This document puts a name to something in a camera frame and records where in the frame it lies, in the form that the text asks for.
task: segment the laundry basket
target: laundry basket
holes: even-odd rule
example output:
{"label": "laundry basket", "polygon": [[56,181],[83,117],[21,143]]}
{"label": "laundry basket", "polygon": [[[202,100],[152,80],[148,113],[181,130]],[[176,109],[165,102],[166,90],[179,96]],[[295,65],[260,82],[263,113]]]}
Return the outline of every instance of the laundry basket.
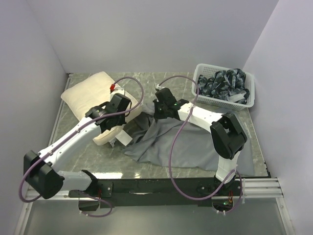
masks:
{"label": "laundry basket", "polygon": [[[214,66],[214,65],[206,65],[206,64],[198,64],[194,73],[193,80],[198,83],[198,78],[200,75],[203,75],[207,78],[214,76],[214,74],[221,70],[229,70],[228,68]],[[219,106],[232,110],[242,110],[244,108],[250,108],[254,105],[254,77],[251,73],[246,73],[246,82],[245,88],[249,89],[250,95],[247,99],[247,104],[238,104],[225,100],[215,99],[211,97],[207,97],[204,95],[199,95],[197,101],[200,103],[210,104],[214,106]],[[195,96],[197,92],[197,88],[194,83],[192,83],[191,88],[192,94]]]}

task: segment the cushion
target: cushion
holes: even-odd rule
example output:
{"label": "cushion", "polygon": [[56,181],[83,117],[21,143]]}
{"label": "cushion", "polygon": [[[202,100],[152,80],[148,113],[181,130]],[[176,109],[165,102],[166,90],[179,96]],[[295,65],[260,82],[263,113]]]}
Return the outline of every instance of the cushion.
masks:
{"label": "cushion", "polygon": [[[99,72],[65,90],[61,95],[61,99],[64,100],[73,111],[76,118],[81,120],[91,107],[110,100],[110,86],[112,83],[114,83],[114,80],[109,75],[105,72]],[[125,96],[131,99],[133,106],[138,103],[128,92],[125,92]],[[125,118],[126,122],[131,121],[140,113],[141,105],[131,111]],[[93,141],[97,145],[103,145],[112,140],[122,129],[123,126],[116,126],[110,131],[105,131],[97,136]]]}

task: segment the gray marble table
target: gray marble table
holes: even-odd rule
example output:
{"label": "gray marble table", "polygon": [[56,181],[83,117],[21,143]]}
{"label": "gray marble table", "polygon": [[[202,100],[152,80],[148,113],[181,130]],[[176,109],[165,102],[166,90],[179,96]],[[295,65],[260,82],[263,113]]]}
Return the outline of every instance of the gray marble table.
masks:
{"label": "gray marble table", "polygon": [[[164,78],[172,75],[186,75],[193,77],[193,73],[173,73],[173,72],[116,72],[108,73],[112,79],[117,80],[123,76],[133,76],[137,78],[144,87],[144,102],[152,102],[155,98],[156,84]],[[85,80],[92,74],[73,73],[70,74],[66,89]],[[123,80],[119,85],[125,87],[127,91],[137,100],[140,98],[140,88],[131,80]],[[171,89],[174,96],[192,100],[191,81],[184,78],[174,78],[167,81],[164,86]],[[198,106],[214,111],[216,107],[197,103]],[[261,148],[259,146],[256,133],[248,109],[237,112],[240,120],[246,125],[248,135],[252,143],[252,157],[255,176],[267,176],[266,165],[263,159]],[[66,132],[72,129],[78,120],[65,104],[61,103],[60,111],[56,119],[56,125],[51,136],[51,143],[58,140]],[[64,165],[62,170],[80,171],[86,169],[96,173],[101,178],[168,178],[168,168],[153,165],[151,163],[137,163],[121,152],[122,144],[117,143],[114,148],[110,144],[97,146],[92,140],[76,153],[71,160]],[[213,177],[215,172],[204,171],[199,168],[173,168],[174,177]]]}

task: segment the black base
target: black base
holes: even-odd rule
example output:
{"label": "black base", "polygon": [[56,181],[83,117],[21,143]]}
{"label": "black base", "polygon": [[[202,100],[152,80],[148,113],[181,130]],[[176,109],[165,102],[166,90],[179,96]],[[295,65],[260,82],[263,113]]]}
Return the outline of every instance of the black base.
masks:
{"label": "black base", "polygon": [[[29,151],[24,156],[24,174],[40,161],[39,154]],[[51,163],[41,161],[27,176],[26,181],[43,197],[48,199],[57,194],[63,186],[64,177],[51,168]]]}
{"label": "black base", "polygon": [[[177,186],[189,196],[205,197],[216,189],[214,178],[178,178]],[[227,187],[222,187],[216,196],[228,196],[233,191],[233,196],[240,194],[240,182],[234,181]],[[170,179],[117,179],[98,180],[101,190],[101,198],[108,200],[114,207],[119,206],[164,206],[164,205],[198,205],[211,207],[211,199],[203,201],[189,200],[179,194]],[[91,196],[99,197],[99,194],[90,192]],[[69,197],[85,197],[76,191],[70,191]],[[81,201],[80,209],[94,211],[94,202]],[[107,208],[101,203],[100,208]]]}

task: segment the crumpled fabric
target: crumpled fabric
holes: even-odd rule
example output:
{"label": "crumpled fabric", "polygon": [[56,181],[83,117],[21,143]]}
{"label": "crumpled fabric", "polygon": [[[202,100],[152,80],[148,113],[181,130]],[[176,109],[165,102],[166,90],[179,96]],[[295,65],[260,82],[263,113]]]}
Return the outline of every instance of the crumpled fabric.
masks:
{"label": "crumpled fabric", "polygon": [[235,94],[243,94],[244,99],[236,103],[247,104],[250,91],[245,88],[246,74],[241,69],[222,70],[213,77],[206,78],[200,75],[198,86],[200,95],[229,101],[229,97]]}
{"label": "crumpled fabric", "polygon": [[[174,118],[156,121],[153,104],[145,104],[142,113],[133,119],[136,125],[126,124],[124,130],[133,138],[122,152],[138,163],[151,162],[168,166],[168,158],[173,139],[183,121]],[[219,113],[235,112],[220,108]],[[246,176],[254,176],[252,145],[248,130],[240,122],[247,136],[247,142],[238,158],[238,171]],[[211,133],[199,126],[186,123],[173,149],[172,167],[194,168],[216,171],[219,154],[215,151]]]}

